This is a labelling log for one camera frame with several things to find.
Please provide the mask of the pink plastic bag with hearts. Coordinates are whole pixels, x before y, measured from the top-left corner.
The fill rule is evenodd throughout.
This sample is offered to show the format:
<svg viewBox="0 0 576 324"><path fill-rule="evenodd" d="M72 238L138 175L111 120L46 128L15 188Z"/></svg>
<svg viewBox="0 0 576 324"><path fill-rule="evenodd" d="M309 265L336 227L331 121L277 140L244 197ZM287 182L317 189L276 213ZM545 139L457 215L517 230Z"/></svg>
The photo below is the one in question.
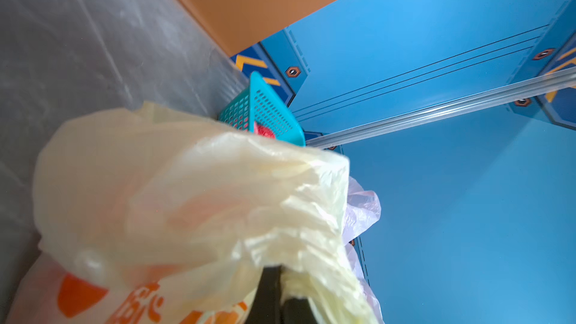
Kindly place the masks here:
<svg viewBox="0 0 576 324"><path fill-rule="evenodd" d="M362 271L362 265L359 261L359 257L358 257L358 254L356 253L356 250L354 249L354 247L350 243L346 243L345 248L346 248L346 255L347 255L347 258L349 260L349 264L351 266L352 272L357 277L357 279L358 279L358 281L359 281L359 283L363 289L364 297L367 299L367 303L372 308L377 322L379 324L384 324L380 303L379 303L377 297L375 296L374 292L372 291L370 285L365 280L365 276L364 276L364 273Z"/></svg>

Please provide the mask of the yellow knotted plastic bag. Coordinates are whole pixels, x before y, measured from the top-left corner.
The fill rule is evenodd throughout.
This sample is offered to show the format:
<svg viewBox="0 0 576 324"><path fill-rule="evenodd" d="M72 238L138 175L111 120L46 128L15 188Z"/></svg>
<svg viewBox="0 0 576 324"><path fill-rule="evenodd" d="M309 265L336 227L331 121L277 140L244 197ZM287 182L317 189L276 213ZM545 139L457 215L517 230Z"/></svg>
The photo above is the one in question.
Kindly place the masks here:
<svg viewBox="0 0 576 324"><path fill-rule="evenodd" d="M318 323L378 323L342 233L349 160L146 103L66 121L9 323L244 323L264 268Z"/></svg>

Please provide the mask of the large pink-red ball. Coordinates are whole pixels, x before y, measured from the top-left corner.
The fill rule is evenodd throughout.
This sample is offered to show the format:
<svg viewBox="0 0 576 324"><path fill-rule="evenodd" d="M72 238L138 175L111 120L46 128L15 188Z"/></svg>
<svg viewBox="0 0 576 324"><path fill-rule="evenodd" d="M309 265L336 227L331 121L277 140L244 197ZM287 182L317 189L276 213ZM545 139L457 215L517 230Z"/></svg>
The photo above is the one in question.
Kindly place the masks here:
<svg viewBox="0 0 576 324"><path fill-rule="evenodd" d="M267 137L270 139L276 138L275 132L272 129L266 127L263 124L258 123L257 121L253 123L253 132L261 137Z"/></svg>

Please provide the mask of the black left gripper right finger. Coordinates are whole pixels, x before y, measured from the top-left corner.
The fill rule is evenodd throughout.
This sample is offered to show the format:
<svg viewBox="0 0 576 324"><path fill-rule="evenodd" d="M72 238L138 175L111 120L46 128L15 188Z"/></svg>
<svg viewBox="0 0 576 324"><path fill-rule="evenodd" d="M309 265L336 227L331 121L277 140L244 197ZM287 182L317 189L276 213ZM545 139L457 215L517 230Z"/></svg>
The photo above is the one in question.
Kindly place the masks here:
<svg viewBox="0 0 576 324"><path fill-rule="evenodd" d="M282 324L317 324L307 298L291 298L280 309Z"/></svg>

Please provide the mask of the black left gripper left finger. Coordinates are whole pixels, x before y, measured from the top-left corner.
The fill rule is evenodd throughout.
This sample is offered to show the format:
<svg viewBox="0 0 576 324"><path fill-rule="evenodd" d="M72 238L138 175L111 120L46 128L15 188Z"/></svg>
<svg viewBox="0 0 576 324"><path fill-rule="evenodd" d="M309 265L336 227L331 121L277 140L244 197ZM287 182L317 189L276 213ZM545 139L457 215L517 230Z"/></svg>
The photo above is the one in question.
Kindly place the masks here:
<svg viewBox="0 0 576 324"><path fill-rule="evenodd" d="M264 268L245 324L281 323L280 266Z"/></svg>

